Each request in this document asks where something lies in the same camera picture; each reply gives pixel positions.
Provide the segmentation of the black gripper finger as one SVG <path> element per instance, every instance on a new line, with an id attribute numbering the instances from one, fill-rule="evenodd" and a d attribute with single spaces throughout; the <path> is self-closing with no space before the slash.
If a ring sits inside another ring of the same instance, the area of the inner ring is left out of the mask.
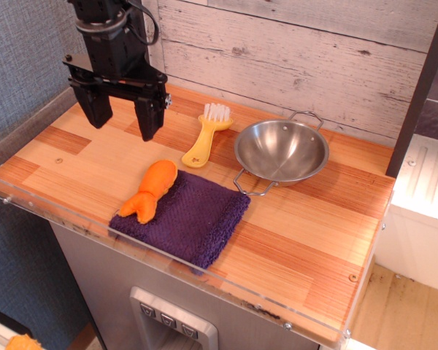
<path id="1" fill-rule="evenodd" d="M 164 111 L 166 95 L 154 97 L 138 97 L 134 101 L 139 129 L 144 141 L 153 139 L 157 131 L 164 126 Z"/>
<path id="2" fill-rule="evenodd" d="M 112 117 L 109 96 L 93 87 L 74 86 L 74 94 L 89 123 L 101 128 Z"/>

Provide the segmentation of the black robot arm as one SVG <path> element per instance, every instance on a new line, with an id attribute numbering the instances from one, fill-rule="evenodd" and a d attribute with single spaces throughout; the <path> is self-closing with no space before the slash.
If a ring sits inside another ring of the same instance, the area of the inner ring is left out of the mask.
<path id="1" fill-rule="evenodd" d="M 151 140 L 172 102 L 167 76 L 149 62 L 148 48 L 159 36 L 155 27 L 147 37 L 145 18 L 151 12 L 140 1 L 73 1 L 72 6 L 87 52 L 66 55 L 64 64 L 85 116 L 101 128 L 113 116 L 111 97 L 133 101 L 142 138 Z"/>

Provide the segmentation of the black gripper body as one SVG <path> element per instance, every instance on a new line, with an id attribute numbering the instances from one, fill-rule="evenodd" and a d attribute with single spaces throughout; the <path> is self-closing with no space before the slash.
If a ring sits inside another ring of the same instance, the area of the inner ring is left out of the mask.
<path id="1" fill-rule="evenodd" d="M 143 47 L 135 37 L 133 10 L 77 10 L 75 13 L 75 25 L 87 53 L 67 54 L 64 58 L 72 87 L 92 87 L 108 96 L 131 101 L 165 94 L 167 109 L 172 103 L 165 88 L 167 76 L 145 61 Z M 145 26 L 154 45 L 160 34 L 154 16 L 152 20 L 145 18 Z"/>

